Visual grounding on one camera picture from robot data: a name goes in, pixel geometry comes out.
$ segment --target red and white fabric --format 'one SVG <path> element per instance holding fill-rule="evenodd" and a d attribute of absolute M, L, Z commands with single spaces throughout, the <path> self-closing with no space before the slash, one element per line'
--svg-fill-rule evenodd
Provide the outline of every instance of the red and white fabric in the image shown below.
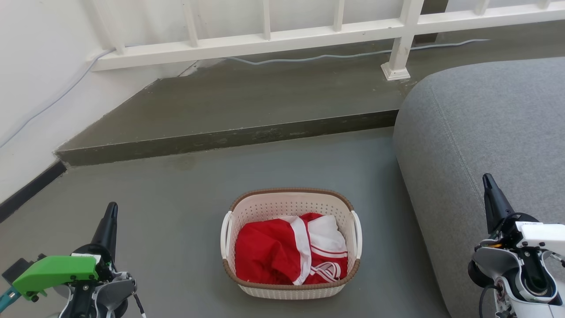
<path fill-rule="evenodd" d="M 243 226 L 235 245 L 238 278 L 303 285 L 347 275 L 347 248 L 334 216 L 308 213 Z"/>

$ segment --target gray upholstered furniture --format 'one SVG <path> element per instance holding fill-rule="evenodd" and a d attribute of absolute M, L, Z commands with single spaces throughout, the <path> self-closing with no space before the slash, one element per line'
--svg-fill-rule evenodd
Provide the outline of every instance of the gray upholstered furniture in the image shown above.
<path fill-rule="evenodd" d="M 428 76 L 398 113 L 394 146 L 447 308 L 476 318 L 467 264 L 486 236 L 481 176 L 492 173 L 516 212 L 565 222 L 565 58 Z"/>

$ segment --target white basket handle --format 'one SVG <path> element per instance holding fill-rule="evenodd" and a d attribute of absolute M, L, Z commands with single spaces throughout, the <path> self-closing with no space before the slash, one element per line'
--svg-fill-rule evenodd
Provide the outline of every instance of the white basket handle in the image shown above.
<path fill-rule="evenodd" d="M 232 216 L 232 211 L 228 211 L 228 213 L 226 213 L 225 217 L 224 217 L 224 222 L 222 222 L 221 224 L 221 232 L 220 232 L 220 251 L 221 251 L 221 258 L 222 259 L 227 259 L 228 258 L 228 254 L 227 254 L 227 249 L 228 247 L 228 242 L 227 242 L 227 231 L 228 231 L 228 222 L 231 220 L 231 216 Z"/>
<path fill-rule="evenodd" d="M 357 236 L 357 259 L 361 259 L 361 253 L 363 252 L 363 232 L 361 231 L 361 222 L 355 211 L 351 210 L 353 214 L 353 219 L 355 220 L 355 236 Z"/>

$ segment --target metal railing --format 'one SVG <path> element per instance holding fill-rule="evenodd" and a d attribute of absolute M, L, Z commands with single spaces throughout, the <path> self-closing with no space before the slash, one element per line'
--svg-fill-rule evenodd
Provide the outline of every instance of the metal railing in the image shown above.
<path fill-rule="evenodd" d="M 478 0 L 475 10 L 420 15 L 424 0 L 404 0 L 400 17 L 396 19 L 344 24 L 346 0 L 333 0 L 333 25 L 271 32 L 270 0 L 257 0 L 263 9 L 263 33 L 199 39 L 190 1 L 179 0 L 184 8 L 189 41 L 126 48 L 107 1 L 94 0 L 116 50 L 100 58 L 94 65 L 95 71 L 393 38 L 390 61 L 381 68 L 388 80 L 398 80 L 410 78 L 406 61 L 415 35 L 565 19 L 565 1 L 538 0 L 531 5 L 488 8 L 490 0 Z"/>

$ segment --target green robot part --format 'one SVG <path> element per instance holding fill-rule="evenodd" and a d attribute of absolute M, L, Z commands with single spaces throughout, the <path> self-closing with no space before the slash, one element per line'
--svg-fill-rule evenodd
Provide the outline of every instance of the green robot part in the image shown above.
<path fill-rule="evenodd" d="M 27 300 L 45 290 L 74 280 L 97 280 L 93 256 L 47 256 L 33 263 L 12 286 Z"/>

